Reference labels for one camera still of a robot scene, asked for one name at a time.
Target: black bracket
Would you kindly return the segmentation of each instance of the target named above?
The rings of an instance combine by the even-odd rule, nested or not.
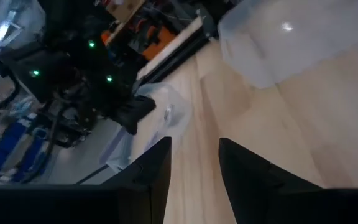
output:
[[[217,26],[214,22],[212,15],[208,12],[208,10],[202,5],[196,5],[196,13],[200,16],[203,23],[204,34],[207,38],[216,37],[218,35]]]
[[[124,127],[129,134],[137,133],[137,123],[155,109],[153,99],[145,96],[136,96],[124,106],[117,109],[115,115],[110,117],[113,121]]]

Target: wooden table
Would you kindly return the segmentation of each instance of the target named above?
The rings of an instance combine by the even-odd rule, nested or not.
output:
[[[173,154],[165,223],[235,223],[219,168],[220,137],[322,187],[358,187],[358,44],[259,90],[211,42],[165,82],[193,107]],[[148,138],[139,130],[138,141]]]

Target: cardboard box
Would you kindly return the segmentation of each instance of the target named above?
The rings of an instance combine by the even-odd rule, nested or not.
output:
[[[124,0],[122,4],[116,4],[115,0],[110,0],[106,9],[116,19],[125,23],[131,18],[134,11],[138,10],[143,3],[144,0]]]

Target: green led light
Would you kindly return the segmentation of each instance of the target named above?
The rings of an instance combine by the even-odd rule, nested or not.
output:
[[[93,42],[93,40],[90,40],[88,43],[89,43],[90,48],[94,48],[96,46],[96,44]]]
[[[111,75],[108,75],[108,76],[106,77],[106,80],[107,80],[108,83],[111,83],[111,82],[112,82],[112,76],[111,76]]]
[[[31,71],[31,75],[33,76],[33,77],[37,77],[37,76],[39,76],[41,73],[40,73],[40,71],[38,71],[38,70],[33,70],[33,71]]]

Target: clear plastic sheet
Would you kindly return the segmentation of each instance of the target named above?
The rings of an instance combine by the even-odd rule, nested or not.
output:
[[[44,25],[45,12],[37,0],[0,0],[0,50],[36,40],[42,36]],[[10,80],[0,77],[0,96],[9,95],[12,88]]]
[[[139,123],[137,135],[132,136],[124,129],[118,130],[101,154],[99,162],[107,164],[117,173],[165,136],[172,137],[172,151],[175,152],[191,119],[190,102],[170,85],[144,85],[137,94],[153,98],[157,107]]]

